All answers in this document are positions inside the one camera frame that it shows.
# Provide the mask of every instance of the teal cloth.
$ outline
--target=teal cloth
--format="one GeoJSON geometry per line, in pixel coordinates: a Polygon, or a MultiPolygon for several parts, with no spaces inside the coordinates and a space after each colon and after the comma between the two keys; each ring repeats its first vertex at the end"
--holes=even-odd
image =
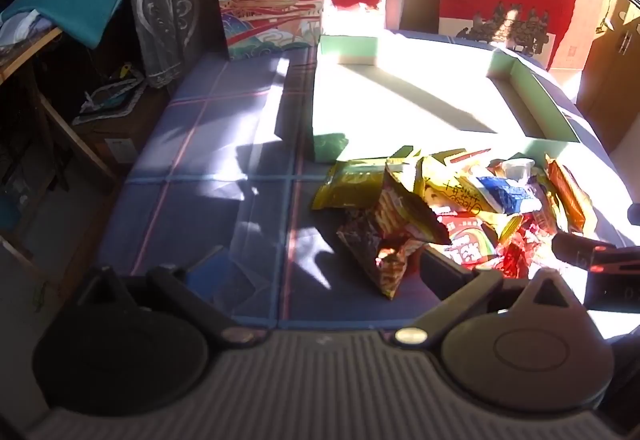
{"type": "Polygon", "coordinates": [[[61,30],[89,48],[96,48],[122,0],[15,0],[2,13],[0,24],[17,13],[36,9],[61,30]]]}

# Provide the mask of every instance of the green box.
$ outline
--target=green box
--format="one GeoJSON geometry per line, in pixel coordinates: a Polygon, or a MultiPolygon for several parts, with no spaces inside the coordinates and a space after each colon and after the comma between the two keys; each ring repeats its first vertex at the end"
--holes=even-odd
{"type": "Polygon", "coordinates": [[[543,163],[582,146],[527,65],[505,52],[406,38],[322,36],[314,85],[316,162],[466,147],[543,163]]]}

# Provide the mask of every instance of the white label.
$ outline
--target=white label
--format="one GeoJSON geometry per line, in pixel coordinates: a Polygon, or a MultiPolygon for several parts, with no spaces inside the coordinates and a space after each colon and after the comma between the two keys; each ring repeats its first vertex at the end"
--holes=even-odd
{"type": "Polygon", "coordinates": [[[119,164],[133,164],[138,158],[138,152],[131,139],[105,139],[109,151],[119,164]]]}

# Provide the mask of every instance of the folded clothes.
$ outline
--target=folded clothes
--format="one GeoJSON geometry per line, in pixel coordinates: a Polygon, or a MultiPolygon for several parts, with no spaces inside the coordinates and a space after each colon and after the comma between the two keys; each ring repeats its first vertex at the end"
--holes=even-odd
{"type": "Polygon", "coordinates": [[[19,13],[37,10],[78,42],[96,48],[122,0],[14,0],[0,13],[0,24],[19,13]]]}
{"type": "Polygon", "coordinates": [[[33,34],[52,27],[50,20],[40,16],[37,10],[18,13],[0,26],[0,47],[12,46],[33,34]]]}

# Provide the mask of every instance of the cabinet handle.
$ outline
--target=cabinet handle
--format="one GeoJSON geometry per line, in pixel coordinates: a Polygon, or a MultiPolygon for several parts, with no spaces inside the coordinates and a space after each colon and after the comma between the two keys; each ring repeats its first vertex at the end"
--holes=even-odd
{"type": "Polygon", "coordinates": [[[625,49],[622,51],[622,55],[624,56],[626,54],[626,51],[629,50],[629,45],[631,44],[631,38],[632,38],[633,34],[631,34],[629,32],[629,37],[626,39],[626,45],[625,45],[625,49]]]}
{"type": "Polygon", "coordinates": [[[620,48],[618,49],[618,54],[621,54],[622,51],[625,49],[625,45],[626,45],[626,40],[629,38],[629,31],[627,30],[625,32],[625,36],[624,38],[622,38],[622,42],[620,43],[620,48]]]}

